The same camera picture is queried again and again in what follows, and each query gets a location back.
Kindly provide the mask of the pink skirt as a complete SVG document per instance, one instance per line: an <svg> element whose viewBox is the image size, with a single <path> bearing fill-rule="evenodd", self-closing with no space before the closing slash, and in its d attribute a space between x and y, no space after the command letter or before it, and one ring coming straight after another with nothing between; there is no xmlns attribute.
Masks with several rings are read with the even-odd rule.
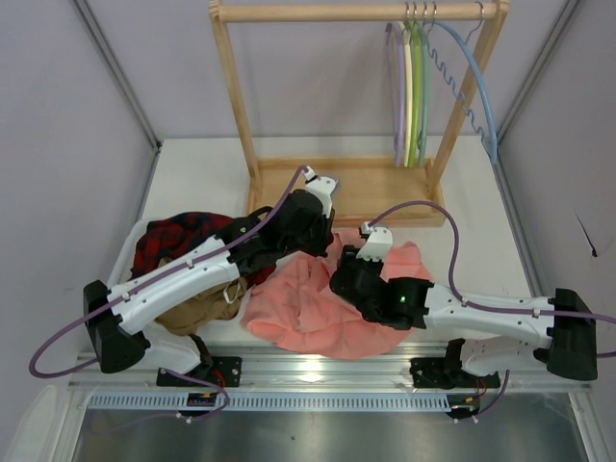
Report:
<svg viewBox="0 0 616 462"><path fill-rule="evenodd" d="M277 347L356 360L387 353L413 332L365 321L329 289L343 246L361 246L356 229L334 234L325 258L297 253L289 263L251 289L241 326Z"/></svg>

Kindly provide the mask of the purple clothes hanger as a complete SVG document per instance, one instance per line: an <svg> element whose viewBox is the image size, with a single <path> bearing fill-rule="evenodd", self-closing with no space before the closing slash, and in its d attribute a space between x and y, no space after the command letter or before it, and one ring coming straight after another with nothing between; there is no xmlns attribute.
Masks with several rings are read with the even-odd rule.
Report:
<svg viewBox="0 0 616 462"><path fill-rule="evenodd" d="M400 167L404 153L405 134L405 64L401 27L397 22L386 25L387 64L391 91L392 124L394 130L395 166Z"/></svg>

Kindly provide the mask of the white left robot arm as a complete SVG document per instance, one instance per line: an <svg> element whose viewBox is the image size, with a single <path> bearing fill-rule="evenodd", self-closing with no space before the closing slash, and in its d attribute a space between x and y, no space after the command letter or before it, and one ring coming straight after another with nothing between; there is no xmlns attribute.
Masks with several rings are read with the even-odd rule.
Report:
<svg viewBox="0 0 616 462"><path fill-rule="evenodd" d="M87 323L103 373L123 372L145 361L156 368L190 373L204 366L192 340L155 333L149 324L181 302L215 286L268 269L296 251L323 256L331 244L333 180L323 178L289 193L265 218L235 218L196 249L150 273L107 288L84 289L84 308L104 313Z"/></svg>

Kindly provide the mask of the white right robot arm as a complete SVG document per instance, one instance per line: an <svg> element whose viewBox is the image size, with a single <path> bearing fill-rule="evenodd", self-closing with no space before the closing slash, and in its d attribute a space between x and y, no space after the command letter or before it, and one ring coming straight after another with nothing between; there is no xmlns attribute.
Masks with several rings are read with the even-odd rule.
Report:
<svg viewBox="0 0 616 462"><path fill-rule="evenodd" d="M448 370L484 376L544 365L562 378L597 379L596 323L576 292L557 289L552 297L502 298L499 307L484 311L425 279L384 280L383 262L358 253L351 245L344 247L329 287L365 321L395 330L451 327L485 334L483 340L449 341Z"/></svg>

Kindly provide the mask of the lime green clothes hanger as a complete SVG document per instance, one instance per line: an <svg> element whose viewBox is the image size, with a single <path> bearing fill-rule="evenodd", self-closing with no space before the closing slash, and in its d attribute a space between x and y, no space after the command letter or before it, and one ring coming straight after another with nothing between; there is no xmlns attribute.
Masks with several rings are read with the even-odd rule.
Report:
<svg viewBox="0 0 616 462"><path fill-rule="evenodd" d="M419 25L407 20L405 31L408 35L408 45L410 51L410 144L408 149L408 167L415 167L419 163L419 143L422 125L423 110L423 56L422 39Z"/></svg>

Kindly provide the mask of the aluminium mounting rail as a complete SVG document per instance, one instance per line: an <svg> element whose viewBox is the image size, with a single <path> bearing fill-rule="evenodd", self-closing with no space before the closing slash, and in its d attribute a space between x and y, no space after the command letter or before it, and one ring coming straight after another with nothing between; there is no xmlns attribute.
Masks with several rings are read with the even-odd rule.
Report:
<svg viewBox="0 0 616 462"><path fill-rule="evenodd" d="M393 351L356 361L337 360L313 354L298 354L276 346L208 345L213 356L242 358L238 392L307 393L428 393L415 391L409 373L415 357L444 356L444 343L402 344ZM74 373L69 388L98 390L156 390L158 367L143 364L114 374L89 366ZM545 371L511 370L509 393L590 393L590 383L575 382Z"/></svg>

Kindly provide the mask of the red plaid garment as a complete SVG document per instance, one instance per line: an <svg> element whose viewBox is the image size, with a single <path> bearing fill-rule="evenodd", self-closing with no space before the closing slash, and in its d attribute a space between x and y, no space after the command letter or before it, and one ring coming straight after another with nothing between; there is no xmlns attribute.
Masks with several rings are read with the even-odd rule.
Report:
<svg viewBox="0 0 616 462"><path fill-rule="evenodd" d="M216 235L232 218L208 212L186 212L150 221L136 244L131 275L141 277L157 269L163 260L175 260Z"/></svg>

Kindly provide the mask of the left aluminium frame post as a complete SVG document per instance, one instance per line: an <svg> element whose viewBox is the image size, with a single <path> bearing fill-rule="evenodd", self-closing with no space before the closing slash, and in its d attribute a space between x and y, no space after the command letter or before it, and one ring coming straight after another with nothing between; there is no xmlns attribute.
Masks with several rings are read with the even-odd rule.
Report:
<svg viewBox="0 0 616 462"><path fill-rule="evenodd" d="M162 142L156 136L151 122L126 75L120 60L118 59L114 48L112 47L94 10L92 9L90 2L86 0L70 0L69 3L77 13L77 16L83 24L88 37L92 41L95 51L109 72L116 89L122 97L133 119L138 124L144 138L147 140L151 148L158 153L162 146Z"/></svg>

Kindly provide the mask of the tan brown garment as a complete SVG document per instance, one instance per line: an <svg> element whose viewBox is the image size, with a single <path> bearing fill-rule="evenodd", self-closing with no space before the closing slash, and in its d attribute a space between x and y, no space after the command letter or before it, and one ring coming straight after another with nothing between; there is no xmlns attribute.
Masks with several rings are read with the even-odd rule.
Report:
<svg viewBox="0 0 616 462"><path fill-rule="evenodd" d="M200 326L211 321L234 319L247 291L245 278L216 285L179 303L155 319L155 322L177 336L195 334Z"/></svg>

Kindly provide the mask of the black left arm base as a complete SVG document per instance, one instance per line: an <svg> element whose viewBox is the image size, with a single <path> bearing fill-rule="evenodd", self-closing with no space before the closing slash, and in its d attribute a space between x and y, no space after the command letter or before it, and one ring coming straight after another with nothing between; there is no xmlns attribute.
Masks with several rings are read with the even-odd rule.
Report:
<svg viewBox="0 0 616 462"><path fill-rule="evenodd" d="M220 388L238 388L242 367L243 358L240 356L213 356L201 362L182 377L159 369L156 385L159 387L193 388L201 386L201 382L206 381Z"/></svg>

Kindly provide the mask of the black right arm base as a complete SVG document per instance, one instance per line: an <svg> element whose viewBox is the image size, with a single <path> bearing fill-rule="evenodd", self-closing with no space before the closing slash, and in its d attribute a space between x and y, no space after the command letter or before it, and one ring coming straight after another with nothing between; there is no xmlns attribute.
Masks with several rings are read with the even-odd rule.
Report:
<svg viewBox="0 0 616 462"><path fill-rule="evenodd" d="M457 372L447 368L444 357L417 357L410 360L409 373L416 388L451 390L461 385Z"/></svg>

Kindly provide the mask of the aluminium frame post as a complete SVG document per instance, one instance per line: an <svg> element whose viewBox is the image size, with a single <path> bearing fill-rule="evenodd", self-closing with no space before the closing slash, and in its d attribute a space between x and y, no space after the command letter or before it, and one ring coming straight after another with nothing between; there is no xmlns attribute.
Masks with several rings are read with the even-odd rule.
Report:
<svg viewBox="0 0 616 462"><path fill-rule="evenodd" d="M500 124L500 128L497 132L498 144L503 143L507 133L521 115L528 99L531 97L535 87L538 85L554 54L559 48L561 41L575 21L581 4L582 1L580 0L568 0L564 2L562 8L559 10L558 16L552 23L549 33L541 43L531 67L527 71L522 84L516 92Z"/></svg>
<svg viewBox="0 0 616 462"><path fill-rule="evenodd" d="M162 146L162 142L156 136L151 122L126 75L120 60L118 59L114 48L112 47L94 10L92 9L90 2L86 0L70 0L69 3L77 13L77 16L83 24L88 37L92 41L95 51L109 72L116 89L122 97L133 119L138 124L144 138L147 140L151 148L158 153Z"/></svg>

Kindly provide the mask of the right aluminium frame post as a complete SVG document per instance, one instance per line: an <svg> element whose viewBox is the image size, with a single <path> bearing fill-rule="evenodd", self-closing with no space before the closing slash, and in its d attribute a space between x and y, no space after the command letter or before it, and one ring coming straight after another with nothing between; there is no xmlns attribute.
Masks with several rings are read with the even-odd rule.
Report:
<svg viewBox="0 0 616 462"><path fill-rule="evenodd" d="M498 144L503 143L507 133L521 115L528 99L531 97L535 87L538 85L554 54L559 48L561 41L575 21L581 4L582 1L580 0L568 0L564 2L562 8L559 10L558 16L552 23L549 33L541 43L531 67L527 71L522 84L516 92L500 124L500 128L497 132Z"/></svg>

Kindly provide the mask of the cream clothes hanger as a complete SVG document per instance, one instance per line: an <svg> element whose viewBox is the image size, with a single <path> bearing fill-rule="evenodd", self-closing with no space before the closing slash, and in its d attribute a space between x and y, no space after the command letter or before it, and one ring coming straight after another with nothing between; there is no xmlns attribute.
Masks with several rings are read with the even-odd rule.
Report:
<svg viewBox="0 0 616 462"><path fill-rule="evenodd" d="M408 32L407 24L400 21L398 26L402 36L402 52L404 59L404 75L405 75L405 131L404 131L404 155L403 166L410 167L410 148L412 140L413 127L413 65L411 59L410 39L411 35Z"/></svg>

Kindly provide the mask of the grey-green clothes hanger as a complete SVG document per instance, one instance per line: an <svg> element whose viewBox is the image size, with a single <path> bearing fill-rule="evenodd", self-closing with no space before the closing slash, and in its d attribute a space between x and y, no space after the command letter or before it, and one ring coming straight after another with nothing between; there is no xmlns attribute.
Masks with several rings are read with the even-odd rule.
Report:
<svg viewBox="0 0 616 462"><path fill-rule="evenodd" d="M415 30L419 35L420 40L420 56L421 56L421 115L420 115L420 133L418 135L418 166L423 167L425 163L425 153L427 147L427 128L429 122L429 106L430 106L430 84L429 84L429 56L426 30L423 24L416 23Z"/></svg>

